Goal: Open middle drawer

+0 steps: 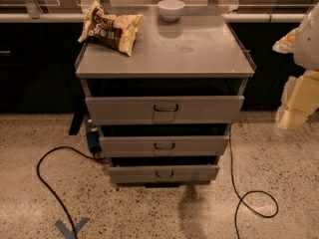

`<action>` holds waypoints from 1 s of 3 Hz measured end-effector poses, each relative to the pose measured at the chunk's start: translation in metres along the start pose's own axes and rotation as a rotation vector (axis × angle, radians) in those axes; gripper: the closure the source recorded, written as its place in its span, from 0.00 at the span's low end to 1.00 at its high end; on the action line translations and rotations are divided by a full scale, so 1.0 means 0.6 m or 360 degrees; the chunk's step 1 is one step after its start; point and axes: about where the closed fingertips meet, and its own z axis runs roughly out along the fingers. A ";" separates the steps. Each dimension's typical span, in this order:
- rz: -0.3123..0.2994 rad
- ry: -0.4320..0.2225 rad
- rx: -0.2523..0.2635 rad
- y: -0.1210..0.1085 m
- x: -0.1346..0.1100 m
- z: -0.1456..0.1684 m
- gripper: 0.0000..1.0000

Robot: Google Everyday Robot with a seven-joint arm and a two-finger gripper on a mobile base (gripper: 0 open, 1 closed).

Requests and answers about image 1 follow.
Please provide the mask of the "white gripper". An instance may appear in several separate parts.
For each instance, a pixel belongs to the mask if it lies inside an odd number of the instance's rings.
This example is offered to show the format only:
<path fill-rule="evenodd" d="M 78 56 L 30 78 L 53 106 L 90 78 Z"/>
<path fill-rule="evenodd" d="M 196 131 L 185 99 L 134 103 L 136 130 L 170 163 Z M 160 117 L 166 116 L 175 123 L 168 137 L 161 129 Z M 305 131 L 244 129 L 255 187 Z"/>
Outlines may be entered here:
<path fill-rule="evenodd" d="M 319 109 L 319 72 L 306 70 L 299 78 L 290 77 L 288 90 L 275 116 L 274 132 L 285 137 L 299 130 Z"/>

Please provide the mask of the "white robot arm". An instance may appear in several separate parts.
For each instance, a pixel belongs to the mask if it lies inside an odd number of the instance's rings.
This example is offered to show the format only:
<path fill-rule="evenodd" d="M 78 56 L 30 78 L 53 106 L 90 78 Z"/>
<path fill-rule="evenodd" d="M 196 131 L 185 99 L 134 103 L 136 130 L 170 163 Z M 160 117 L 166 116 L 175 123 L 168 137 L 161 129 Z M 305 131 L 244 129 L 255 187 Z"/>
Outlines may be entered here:
<path fill-rule="evenodd" d="M 302 76 L 289 77 L 275 116 L 274 131 L 287 136 L 300 129 L 319 109 L 319 4 L 306 15 L 299 27 L 273 45 L 278 53 L 292 53 Z"/>

